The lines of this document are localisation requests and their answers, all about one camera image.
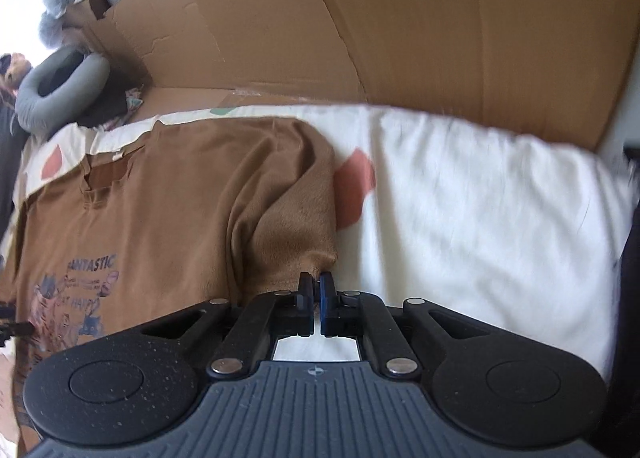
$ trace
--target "metal rivet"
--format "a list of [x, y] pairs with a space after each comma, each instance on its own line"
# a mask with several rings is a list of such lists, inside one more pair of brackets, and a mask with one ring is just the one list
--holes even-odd
[[211, 369], [220, 375], [231, 375], [242, 369], [242, 361], [240, 359], [218, 359], [211, 362]]
[[418, 364], [412, 359], [398, 357], [386, 361], [386, 368], [394, 375], [407, 375], [418, 369]]

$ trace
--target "person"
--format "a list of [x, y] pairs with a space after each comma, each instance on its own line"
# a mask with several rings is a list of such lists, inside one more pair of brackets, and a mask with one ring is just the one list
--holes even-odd
[[0, 57], [0, 237], [4, 235], [14, 209], [14, 186], [20, 156], [29, 138], [15, 116], [15, 95], [30, 70], [31, 64], [22, 54]]

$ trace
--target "cardboard box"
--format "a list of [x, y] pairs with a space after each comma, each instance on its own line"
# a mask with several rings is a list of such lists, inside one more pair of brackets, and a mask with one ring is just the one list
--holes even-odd
[[159, 88], [390, 104], [594, 149], [639, 16], [640, 0], [121, 0], [82, 26]]

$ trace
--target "cartoon print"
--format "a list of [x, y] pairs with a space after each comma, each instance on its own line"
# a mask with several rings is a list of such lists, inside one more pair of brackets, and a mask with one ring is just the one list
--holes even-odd
[[74, 346], [74, 339], [72, 337], [71, 328], [71, 317], [68, 313], [62, 314], [62, 323], [60, 323], [60, 328], [58, 329], [58, 337], [56, 340], [56, 351], [60, 352]]
[[111, 289], [116, 284], [120, 273], [117, 270], [109, 272], [107, 279], [102, 282], [98, 289], [98, 297], [94, 301], [87, 304], [84, 323], [80, 329], [79, 335], [90, 335], [92, 337], [102, 337], [104, 335], [104, 326], [98, 316], [100, 310], [100, 298], [109, 297]]
[[31, 298], [30, 322], [35, 327], [33, 341], [40, 351], [46, 351], [54, 340], [54, 295], [56, 294], [56, 276], [45, 275], [35, 287]]

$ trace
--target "white fabric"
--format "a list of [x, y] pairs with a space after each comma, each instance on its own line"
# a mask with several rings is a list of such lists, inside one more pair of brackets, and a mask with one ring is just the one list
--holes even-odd
[[[360, 221], [338, 232], [339, 289], [390, 305], [424, 297], [581, 356], [607, 375], [617, 311], [617, 266], [634, 200], [593, 154], [463, 120], [387, 107], [248, 106], [226, 117], [297, 117], [334, 146], [337, 166], [356, 148], [376, 188]], [[62, 151], [60, 176], [85, 153], [117, 151], [156, 120], [217, 119], [175, 113], [96, 133], [60, 130], [26, 167], [26, 194]], [[350, 342], [281, 341], [278, 358], [348, 359]]]

